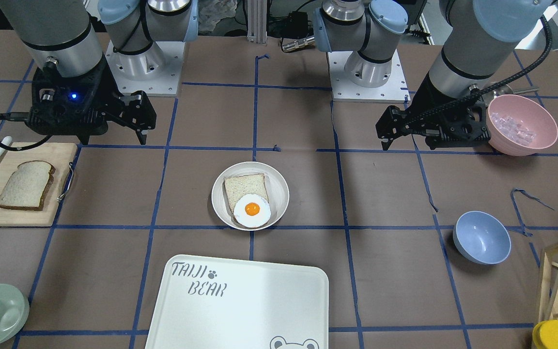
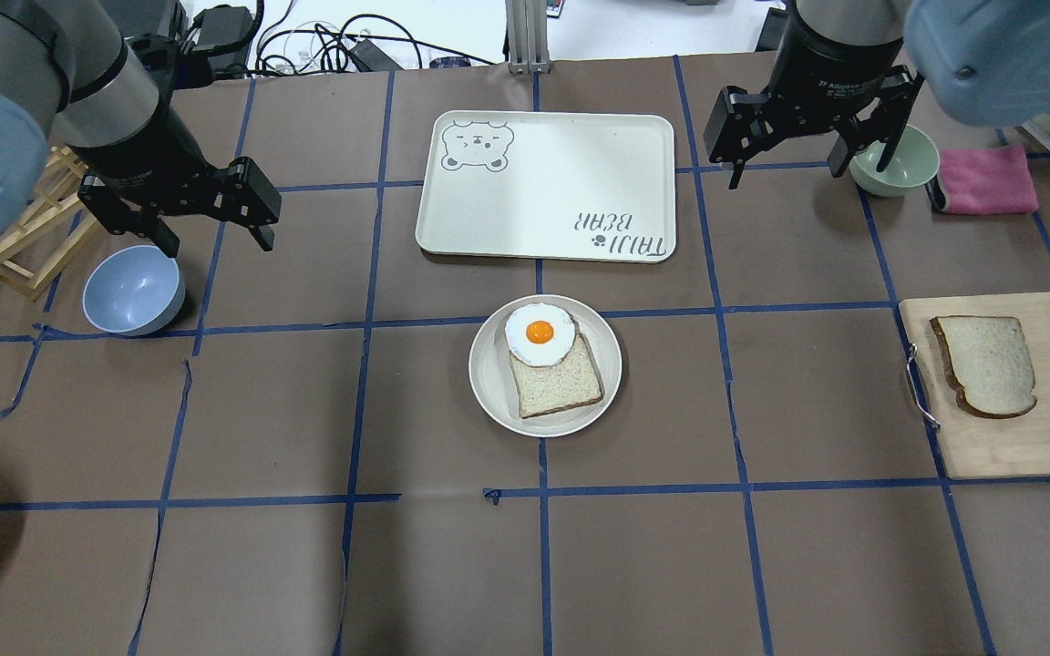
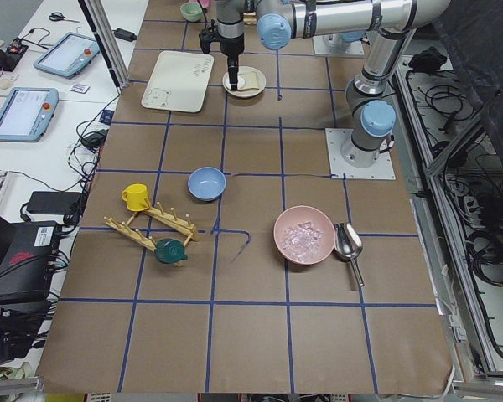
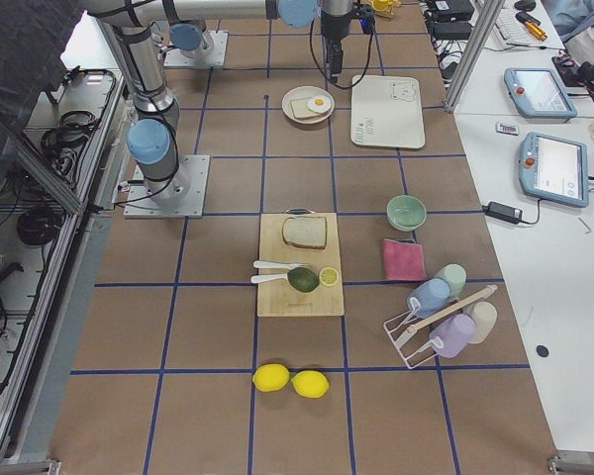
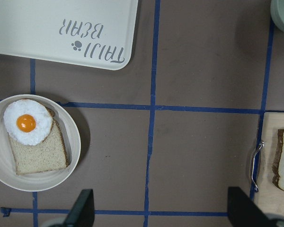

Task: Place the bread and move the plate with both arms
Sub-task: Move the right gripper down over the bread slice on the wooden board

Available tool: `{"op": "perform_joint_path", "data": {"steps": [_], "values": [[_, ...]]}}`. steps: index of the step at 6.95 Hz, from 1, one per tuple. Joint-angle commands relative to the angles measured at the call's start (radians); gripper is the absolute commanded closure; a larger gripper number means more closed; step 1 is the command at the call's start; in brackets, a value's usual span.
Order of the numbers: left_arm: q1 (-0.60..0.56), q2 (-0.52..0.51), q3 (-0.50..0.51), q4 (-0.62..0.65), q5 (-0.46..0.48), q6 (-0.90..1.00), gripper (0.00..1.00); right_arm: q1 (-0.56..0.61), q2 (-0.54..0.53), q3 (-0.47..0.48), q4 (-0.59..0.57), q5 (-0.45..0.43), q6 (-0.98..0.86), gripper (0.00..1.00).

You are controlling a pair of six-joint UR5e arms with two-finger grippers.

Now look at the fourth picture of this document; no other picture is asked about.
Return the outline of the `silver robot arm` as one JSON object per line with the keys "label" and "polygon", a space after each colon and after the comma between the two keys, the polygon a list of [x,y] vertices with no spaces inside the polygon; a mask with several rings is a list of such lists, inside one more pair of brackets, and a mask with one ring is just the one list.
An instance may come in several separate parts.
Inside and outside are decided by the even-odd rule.
{"label": "silver robot arm", "polygon": [[151,24],[165,21],[176,48],[195,52],[209,38],[207,20],[286,20],[282,1],[86,1],[87,13],[111,30],[108,41],[133,92],[138,122],[128,148],[144,177],[147,196],[158,204],[184,196],[189,180],[180,170],[176,143],[179,106],[166,85]]}
{"label": "silver robot arm", "polygon": [[328,81],[336,84],[343,71],[342,42],[350,23],[359,18],[359,1],[162,1],[167,20],[279,19],[291,28],[306,28],[320,19],[325,40]]}

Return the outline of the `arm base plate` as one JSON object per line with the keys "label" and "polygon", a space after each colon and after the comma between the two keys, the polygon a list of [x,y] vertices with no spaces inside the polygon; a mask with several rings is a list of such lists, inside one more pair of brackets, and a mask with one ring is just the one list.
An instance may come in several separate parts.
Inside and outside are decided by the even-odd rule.
{"label": "arm base plate", "polygon": [[227,31],[171,31],[171,49],[165,54],[166,68],[223,68],[225,65]]}
{"label": "arm base plate", "polygon": [[133,179],[139,183],[129,188],[124,199],[126,219],[200,219],[203,216],[206,188],[210,170],[210,156],[206,154],[180,155],[179,168],[171,182],[157,193],[160,185],[145,181],[143,172],[135,166]]}

